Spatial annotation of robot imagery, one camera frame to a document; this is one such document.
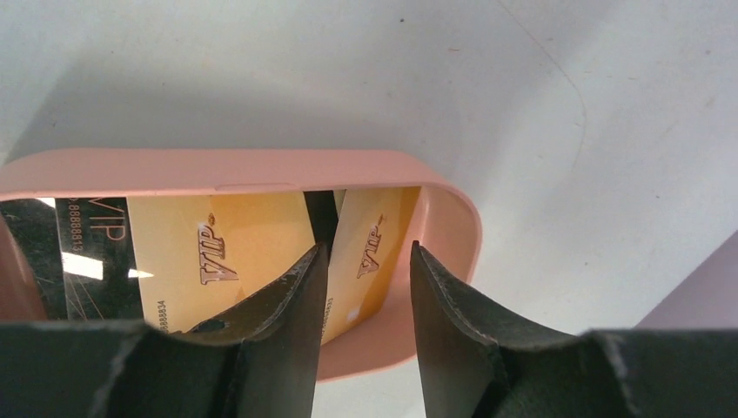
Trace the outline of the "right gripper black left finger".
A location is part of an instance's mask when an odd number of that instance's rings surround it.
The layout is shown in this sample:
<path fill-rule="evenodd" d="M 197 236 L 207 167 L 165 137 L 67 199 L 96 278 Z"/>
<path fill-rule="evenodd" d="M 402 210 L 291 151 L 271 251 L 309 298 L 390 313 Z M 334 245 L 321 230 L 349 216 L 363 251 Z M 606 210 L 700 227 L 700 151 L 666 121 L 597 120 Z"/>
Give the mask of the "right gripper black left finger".
<path fill-rule="evenodd" d="M 327 251 L 252 296 L 167 334 L 141 320 L 1 326 L 4 417 L 308 417 Z"/>

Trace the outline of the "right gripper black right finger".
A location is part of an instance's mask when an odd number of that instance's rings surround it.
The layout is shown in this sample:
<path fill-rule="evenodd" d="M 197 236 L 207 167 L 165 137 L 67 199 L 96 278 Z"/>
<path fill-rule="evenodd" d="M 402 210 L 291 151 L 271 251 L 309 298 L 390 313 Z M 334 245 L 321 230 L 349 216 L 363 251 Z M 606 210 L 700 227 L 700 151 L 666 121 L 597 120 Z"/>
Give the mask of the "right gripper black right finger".
<path fill-rule="evenodd" d="M 414 335 L 430 417 L 734 417 L 734 329 L 596 329 L 529 320 L 411 253 Z"/>

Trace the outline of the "pink oval tray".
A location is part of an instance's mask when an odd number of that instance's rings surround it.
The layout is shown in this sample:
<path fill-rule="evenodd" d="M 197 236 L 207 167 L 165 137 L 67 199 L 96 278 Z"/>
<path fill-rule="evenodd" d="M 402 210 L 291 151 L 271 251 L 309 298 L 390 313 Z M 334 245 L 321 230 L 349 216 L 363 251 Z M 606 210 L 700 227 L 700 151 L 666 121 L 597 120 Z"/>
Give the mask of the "pink oval tray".
<path fill-rule="evenodd" d="M 4 200 L 375 186 L 417 186 L 419 204 L 384 306 L 321 348 L 319 382 L 382 371 L 414 357 L 409 267 L 414 241 L 457 278 L 473 277 L 482 238 L 479 212 L 428 165 L 383 150 L 71 148 L 35 153 L 1 169 Z"/>

